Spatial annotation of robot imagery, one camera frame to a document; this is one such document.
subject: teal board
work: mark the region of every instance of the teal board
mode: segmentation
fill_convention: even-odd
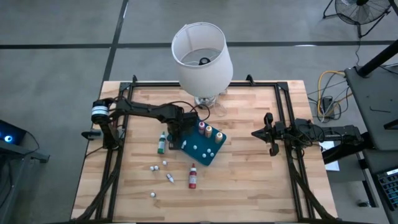
[[[217,156],[217,152],[220,150],[222,145],[224,144],[226,140],[226,135],[223,133],[223,139],[219,142],[216,143],[216,134],[219,132],[217,129],[213,128],[213,131],[211,132],[210,138],[206,138],[204,134],[199,133],[198,125],[199,125],[200,120],[197,120],[197,123],[194,127],[194,131],[190,134],[184,134],[182,136],[181,142],[187,141],[187,145],[184,147],[184,149],[181,149],[181,151],[185,152],[188,154],[190,157],[198,161],[199,163],[208,166],[211,164],[213,159]]]

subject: lamp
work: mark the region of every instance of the lamp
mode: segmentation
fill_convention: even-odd
[[[197,105],[214,105],[233,76],[223,31],[207,22],[185,25],[174,36],[172,53],[181,87]]]

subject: gray floor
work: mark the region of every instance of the gray floor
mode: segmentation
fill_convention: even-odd
[[[130,0],[120,43],[171,42],[181,26],[212,22],[228,41],[347,41],[357,40],[356,28],[338,18],[321,20],[328,0]],[[0,44],[109,44],[122,0],[5,0],[0,2]],[[390,13],[365,38],[394,40],[398,17]],[[385,45],[364,45],[366,63]],[[230,47],[234,79],[251,74],[257,80],[304,80],[316,90],[325,70],[344,70],[356,63],[357,46]],[[0,50],[0,119],[32,132],[48,164],[31,164],[12,223],[68,220],[87,142],[91,102],[98,97],[109,49]],[[398,62],[398,57],[388,63]],[[110,80],[176,80],[170,49],[118,49]],[[331,83],[341,81],[335,77]],[[337,94],[339,85],[327,91]],[[354,124],[365,131],[353,98],[349,110],[329,126]],[[380,209],[359,209],[365,200],[361,183],[331,183],[339,217],[380,222]]]

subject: wooden tabletop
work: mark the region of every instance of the wooden tabletop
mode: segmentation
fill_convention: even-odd
[[[312,119],[303,81],[287,81],[296,118]],[[100,98],[115,97],[119,82],[105,82]],[[193,97],[179,87],[135,88],[133,101],[160,105],[170,101],[193,102]],[[211,109],[208,124],[222,130],[227,140],[210,166],[197,162],[197,188],[188,188],[192,162],[180,151],[166,150],[158,155],[157,145],[166,124],[156,119],[130,116],[127,127],[114,221],[116,222],[276,222],[296,221],[287,159],[283,143],[280,152],[269,155],[270,145],[251,136],[264,127],[267,112],[279,120],[275,93],[271,87],[230,87],[220,97],[226,108]],[[186,110],[189,106],[181,105]],[[205,118],[207,110],[199,110]],[[89,143],[87,152],[99,148],[102,140]],[[106,150],[93,153],[85,160],[72,211],[78,217],[91,203],[101,185]],[[312,192],[327,211],[336,216],[328,177],[318,147],[305,149],[305,166]],[[149,167],[158,165],[160,171]],[[175,182],[170,183],[170,173]],[[305,200],[300,191],[302,208]]]

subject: fan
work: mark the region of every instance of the fan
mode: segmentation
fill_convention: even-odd
[[[356,25],[359,38],[366,36],[385,15],[389,14],[391,7],[388,0],[335,0],[336,14],[325,15],[332,2],[333,0],[329,2],[325,11],[323,11],[323,18],[338,16],[342,21]],[[377,22],[362,35],[361,25],[376,20]]]

